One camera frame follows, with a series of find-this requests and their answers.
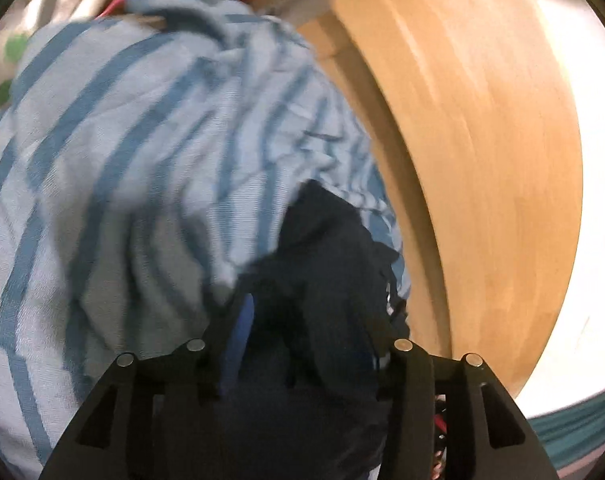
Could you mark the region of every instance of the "light wood surface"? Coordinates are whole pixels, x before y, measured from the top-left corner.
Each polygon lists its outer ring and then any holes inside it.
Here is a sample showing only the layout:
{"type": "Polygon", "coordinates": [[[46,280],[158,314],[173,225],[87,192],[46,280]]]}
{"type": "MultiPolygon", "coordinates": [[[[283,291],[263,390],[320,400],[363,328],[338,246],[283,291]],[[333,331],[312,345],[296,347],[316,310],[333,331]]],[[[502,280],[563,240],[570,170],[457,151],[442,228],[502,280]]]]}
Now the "light wood surface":
{"type": "Polygon", "coordinates": [[[333,0],[333,11],[415,166],[453,355],[482,354],[515,395],[562,306],[582,203],[575,105],[540,12],[533,0],[333,0]]]}
{"type": "Polygon", "coordinates": [[[444,277],[425,197],[396,121],[358,50],[327,13],[298,28],[320,66],[342,91],[371,136],[371,148],[393,204],[411,277],[407,303],[412,339],[429,353],[451,357],[444,277]]]}

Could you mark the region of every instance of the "light blue cloth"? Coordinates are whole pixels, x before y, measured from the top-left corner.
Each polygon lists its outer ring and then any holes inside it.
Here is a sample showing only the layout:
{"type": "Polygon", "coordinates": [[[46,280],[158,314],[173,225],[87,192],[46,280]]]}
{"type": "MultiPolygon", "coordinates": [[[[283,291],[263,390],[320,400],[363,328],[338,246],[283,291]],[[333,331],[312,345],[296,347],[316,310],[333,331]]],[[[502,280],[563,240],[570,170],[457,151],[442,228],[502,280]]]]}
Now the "light blue cloth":
{"type": "MultiPolygon", "coordinates": [[[[0,456],[36,478],[97,378],[201,335],[316,178],[401,237],[369,137],[288,25],[231,0],[130,0],[30,41],[0,112],[0,456]]],[[[407,296],[404,262],[394,267],[407,296]]]]}

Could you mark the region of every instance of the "metal screw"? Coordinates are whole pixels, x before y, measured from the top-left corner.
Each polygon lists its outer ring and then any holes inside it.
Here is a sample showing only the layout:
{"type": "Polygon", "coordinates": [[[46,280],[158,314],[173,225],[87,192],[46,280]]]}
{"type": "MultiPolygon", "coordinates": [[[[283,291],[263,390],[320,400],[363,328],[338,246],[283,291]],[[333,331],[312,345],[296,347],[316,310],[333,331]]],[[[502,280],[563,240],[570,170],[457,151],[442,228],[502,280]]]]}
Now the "metal screw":
{"type": "Polygon", "coordinates": [[[134,354],[120,354],[116,359],[116,364],[122,368],[129,366],[134,362],[134,354]]]}
{"type": "Polygon", "coordinates": [[[409,352],[413,348],[413,343],[409,339],[396,339],[393,346],[401,352],[409,352]]]}
{"type": "Polygon", "coordinates": [[[204,350],[204,341],[202,339],[191,339],[191,341],[186,344],[186,349],[189,352],[199,352],[204,350]]]}
{"type": "Polygon", "coordinates": [[[471,366],[475,367],[482,366],[482,364],[484,363],[482,357],[480,357],[478,354],[467,354],[465,359],[471,366]]]}

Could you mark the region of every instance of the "black fabric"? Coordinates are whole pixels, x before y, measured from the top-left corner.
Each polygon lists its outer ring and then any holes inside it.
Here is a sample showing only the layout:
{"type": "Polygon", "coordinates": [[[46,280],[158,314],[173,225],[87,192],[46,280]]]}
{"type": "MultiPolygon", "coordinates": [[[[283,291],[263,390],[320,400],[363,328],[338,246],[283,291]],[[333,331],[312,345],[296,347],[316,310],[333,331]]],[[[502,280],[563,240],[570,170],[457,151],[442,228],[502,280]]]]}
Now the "black fabric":
{"type": "Polygon", "coordinates": [[[390,403],[377,400],[375,338],[409,336],[397,257],[353,206],[317,182],[301,188],[278,250],[238,285],[256,317],[220,404],[237,478],[361,480],[380,463],[390,403]]]}

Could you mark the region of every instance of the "blue striped fabric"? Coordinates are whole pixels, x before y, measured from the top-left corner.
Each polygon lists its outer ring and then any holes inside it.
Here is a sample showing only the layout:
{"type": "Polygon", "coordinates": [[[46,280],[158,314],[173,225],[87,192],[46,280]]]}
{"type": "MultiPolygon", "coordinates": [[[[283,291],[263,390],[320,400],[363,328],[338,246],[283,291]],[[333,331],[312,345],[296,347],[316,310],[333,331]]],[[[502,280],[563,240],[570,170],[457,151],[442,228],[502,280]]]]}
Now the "blue striped fabric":
{"type": "MultiPolygon", "coordinates": [[[[0,113],[0,456],[36,478],[115,356],[201,335],[316,178],[401,237],[343,96],[288,25],[232,0],[129,0],[40,31],[0,113]]],[[[399,292],[409,293],[404,263],[399,292]]]]}

